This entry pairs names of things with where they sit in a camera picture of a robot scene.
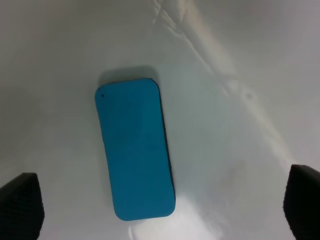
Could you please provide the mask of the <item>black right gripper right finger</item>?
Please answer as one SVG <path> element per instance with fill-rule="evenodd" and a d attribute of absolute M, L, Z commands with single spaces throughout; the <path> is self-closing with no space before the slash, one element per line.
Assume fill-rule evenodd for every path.
<path fill-rule="evenodd" d="M 293 164 L 289 171 L 283 211 L 297 240 L 320 238 L 320 172 Z"/>

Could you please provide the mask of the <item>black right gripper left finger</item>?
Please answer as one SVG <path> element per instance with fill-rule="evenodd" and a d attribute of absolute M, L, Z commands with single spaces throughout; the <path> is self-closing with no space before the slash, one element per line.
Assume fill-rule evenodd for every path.
<path fill-rule="evenodd" d="M 0 238 L 37 240 L 45 219 L 39 179 L 24 172 L 0 188 Z"/>

